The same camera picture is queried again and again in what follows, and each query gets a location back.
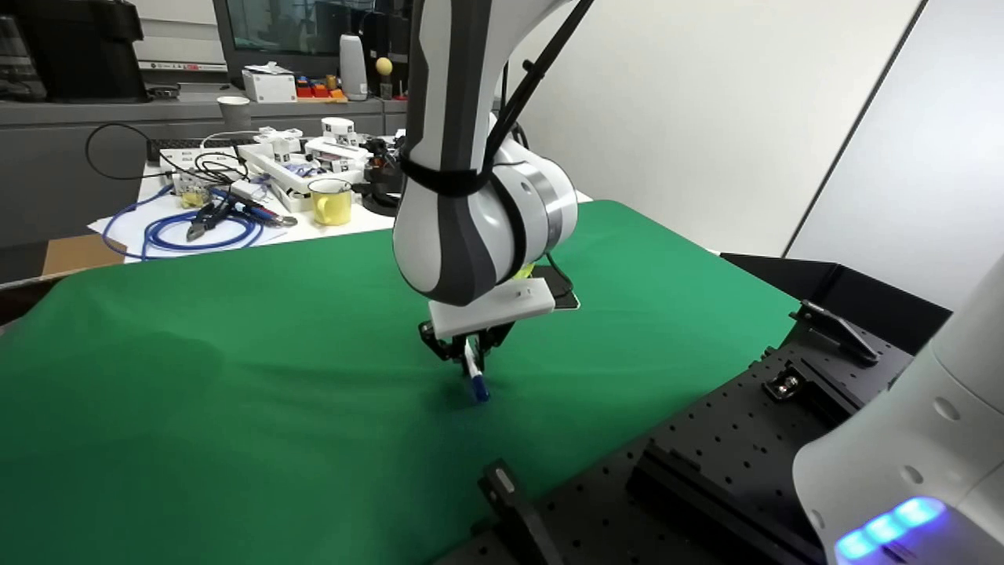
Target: blue object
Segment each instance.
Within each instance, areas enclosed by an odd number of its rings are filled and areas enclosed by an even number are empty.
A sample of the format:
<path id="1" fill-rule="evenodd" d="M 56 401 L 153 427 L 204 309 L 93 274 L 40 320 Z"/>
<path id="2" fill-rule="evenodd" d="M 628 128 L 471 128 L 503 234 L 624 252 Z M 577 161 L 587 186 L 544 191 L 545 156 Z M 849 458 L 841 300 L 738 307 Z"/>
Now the blue object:
<path id="1" fill-rule="evenodd" d="M 493 394 L 489 394 L 489 382 L 487 382 L 487 377 L 471 377 L 471 394 L 476 399 L 476 401 L 489 401 Z"/>
<path id="2" fill-rule="evenodd" d="M 876 514 L 869 525 L 849 531 L 836 540 L 836 554 L 848 560 L 871 554 L 878 547 L 903 540 L 910 531 L 936 522 L 944 510 L 944 503 L 938 499 L 907 499 L 903 504 Z"/>
<path id="3" fill-rule="evenodd" d="M 153 224 L 143 229 L 143 249 L 141 249 L 138 254 L 129 254 L 129 252 L 113 249 L 107 234 L 108 234 L 108 229 L 115 227 L 115 220 L 125 215 L 125 212 L 130 212 L 130 211 L 138 211 L 138 208 L 143 208 L 143 205 L 151 205 L 151 199 L 158 199 L 158 196 L 162 196 L 162 194 L 169 194 L 169 188 L 171 188 L 171 186 L 165 186 L 165 188 L 161 188 L 158 194 L 151 194 L 151 196 L 143 196 L 143 199 L 118 211 L 118 212 L 99 229 L 99 242 L 102 242 L 108 252 L 115 252 L 115 254 L 138 256 L 138 260 L 151 260 L 151 249 L 169 249 L 169 252 L 252 249 L 252 246 L 261 238 L 261 232 L 264 232 L 261 224 L 252 224 L 252 220 L 243 220 L 243 215 L 230 215 L 231 224 L 241 224 L 241 232 L 231 234 L 231 238 L 227 238 L 227 242 L 204 242 L 204 246 L 165 242 L 165 238 L 162 238 L 162 229 L 165 229 L 165 227 L 191 224 L 191 220 L 194 220 L 194 212 L 174 212 L 174 215 L 161 215 L 161 220 L 153 220 Z"/>

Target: black object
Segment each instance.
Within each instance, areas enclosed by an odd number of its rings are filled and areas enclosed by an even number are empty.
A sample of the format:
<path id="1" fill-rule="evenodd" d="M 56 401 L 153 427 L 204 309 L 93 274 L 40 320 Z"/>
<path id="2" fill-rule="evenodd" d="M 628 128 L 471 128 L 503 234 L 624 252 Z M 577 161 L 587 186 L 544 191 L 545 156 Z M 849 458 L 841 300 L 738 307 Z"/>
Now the black object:
<path id="1" fill-rule="evenodd" d="M 146 80 L 151 100 L 177 100 L 181 84 L 177 80 Z"/>
<path id="2" fill-rule="evenodd" d="M 209 205 L 204 205 L 194 215 L 191 227 L 184 232 L 187 242 L 200 238 L 204 232 L 215 229 L 231 211 L 230 196 L 214 196 Z"/>
<path id="3" fill-rule="evenodd" d="M 130 51 L 141 21 L 122 0 L 5 0 L 49 100 L 146 100 Z"/>
<path id="4" fill-rule="evenodd" d="M 252 194 L 230 188 L 230 212 L 261 227 L 295 227 L 295 215 L 272 212 L 268 208 L 258 205 Z"/>
<path id="5" fill-rule="evenodd" d="M 25 318 L 59 280 L 31 280 L 0 289 L 0 326 Z"/>
<path id="6" fill-rule="evenodd" d="M 949 309 L 900 291 L 880 280 L 824 260 L 782 260 L 757 254 L 720 254 L 782 291 L 812 300 L 869 332 L 917 353 L 949 318 Z"/>
<path id="7" fill-rule="evenodd" d="M 793 497 L 790 460 L 910 365 L 907 352 L 876 332 L 852 332 L 876 352 L 876 365 L 860 365 L 836 340 L 799 320 L 782 349 L 769 349 L 739 377 L 544 497 L 536 509 L 562 559 L 819 560 L 821 547 Z M 804 389 L 770 394 L 769 389 L 790 372 Z M 487 531 L 438 560 L 517 559 L 498 531 Z"/>
<path id="8" fill-rule="evenodd" d="M 729 488 L 707 479 L 692 460 L 674 447 L 649 442 L 640 463 L 632 466 L 628 488 L 642 497 L 649 504 L 669 504 L 689 514 L 681 522 L 695 535 L 714 535 L 720 551 L 738 560 L 804 560 L 821 565 L 821 550 L 812 540 L 804 540 L 774 522 L 765 510 L 757 510 L 738 503 Z"/>
<path id="9" fill-rule="evenodd" d="M 864 336 L 857 336 L 857 329 L 849 322 L 845 322 L 841 318 L 833 318 L 830 309 L 824 309 L 812 300 L 804 300 L 804 307 L 793 318 L 810 322 L 812 329 L 830 336 L 852 361 L 878 365 L 876 349 Z"/>
<path id="10" fill-rule="evenodd" d="M 508 551 L 523 565 L 562 565 L 562 551 L 552 544 L 540 510 L 523 499 L 514 474 L 494 460 L 479 479 L 479 492 L 498 519 L 498 535 Z"/>
<path id="11" fill-rule="evenodd" d="M 0 249 L 0 286 L 11 280 L 33 280 L 43 265 L 43 254 L 48 242 Z"/>
<path id="12" fill-rule="evenodd" d="M 399 166 L 399 153 L 382 138 L 367 138 L 367 149 L 374 153 L 367 162 L 367 179 L 356 188 L 362 205 L 369 212 L 394 215 L 403 196 L 403 175 Z"/>

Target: black cable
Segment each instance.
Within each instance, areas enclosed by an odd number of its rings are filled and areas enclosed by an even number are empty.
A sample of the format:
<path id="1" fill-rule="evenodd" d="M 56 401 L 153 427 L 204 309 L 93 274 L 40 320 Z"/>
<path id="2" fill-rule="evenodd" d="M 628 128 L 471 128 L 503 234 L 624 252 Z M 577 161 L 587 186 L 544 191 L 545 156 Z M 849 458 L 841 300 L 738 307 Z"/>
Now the black cable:
<path id="1" fill-rule="evenodd" d="M 125 128 L 125 130 L 136 130 L 143 144 L 153 142 L 151 134 L 143 134 L 141 128 L 136 128 L 136 125 L 129 125 L 129 122 L 99 122 L 99 125 L 91 128 L 88 138 L 84 138 L 84 161 L 88 161 L 88 166 L 91 166 L 96 175 L 113 179 L 113 181 L 158 179 L 158 175 L 161 175 L 161 171 L 151 171 L 151 175 L 122 175 L 122 171 L 107 171 L 107 169 L 99 169 L 99 166 L 93 162 L 91 144 L 93 144 L 93 138 L 96 138 L 102 128 Z"/>
<path id="2" fill-rule="evenodd" d="M 165 153 L 161 153 L 162 162 L 169 162 L 171 169 L 181 169 L 181 171 L 194 171 L 187 166 L 177 166 L 174 161 L 169 161 Z"/>
<path id="3" fill-rule="evenodd" d="M 523 112 L 527 100 L 534 98 L 544 75 L 552 70 L 557 54 L 565 51 L 574 27 L 587 18 L 592 0 L 577 0 L 562 27 L 552 35 L 552 40 L 544 48 L 544 54 L 529 62 L 523 62 L 527 75 L 514 89 L 510 100 L 506 104 L 506 112 L 498 112 L 498 122 L 489 130 L 483 169 L 493 169 L 494 149 L 503 146 L 506 134 L 510 130 L 514 119 Z"/>
<path id="4" fill-rule="evenodd" d="M 503 67 L 503 93 L 498 93 L 498 112 L 506 112 L 506 100 L 508 100 L 508 62 Z"/>

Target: white box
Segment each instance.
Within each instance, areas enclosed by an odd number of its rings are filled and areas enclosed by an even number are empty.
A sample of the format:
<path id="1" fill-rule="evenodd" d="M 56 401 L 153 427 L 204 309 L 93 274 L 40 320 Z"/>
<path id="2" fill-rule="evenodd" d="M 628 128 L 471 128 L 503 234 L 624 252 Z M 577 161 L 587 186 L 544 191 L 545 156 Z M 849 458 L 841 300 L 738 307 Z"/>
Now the white box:
<path id="1" fill-rule="evenodd" d="M 295 100 L 295 77 L 288 70 L 266 62 L 266 67 L 243 67 L 243 93 L 253 104 L 293 104 Z"/>

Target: gray cabinet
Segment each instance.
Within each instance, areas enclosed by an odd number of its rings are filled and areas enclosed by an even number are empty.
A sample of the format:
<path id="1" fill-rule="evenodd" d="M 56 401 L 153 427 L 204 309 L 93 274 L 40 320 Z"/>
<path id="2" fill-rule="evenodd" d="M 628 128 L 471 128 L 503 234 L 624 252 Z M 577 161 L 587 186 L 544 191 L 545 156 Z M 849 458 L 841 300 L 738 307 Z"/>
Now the gray cabinet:
<path id="1" fill-rule="evenodd" d="M 158 104 L 0 104 L 0 249 L 80 234 L 88 224 L 136 199 L 146 144 L 125 122 L 162 142 L 200 142 L 223 128 L 214 93 Z M 356 130 L 391 130 L 403 104 L 258 104 L 253 125 L 320 130 L 323 116 L 351 116 Z"/>

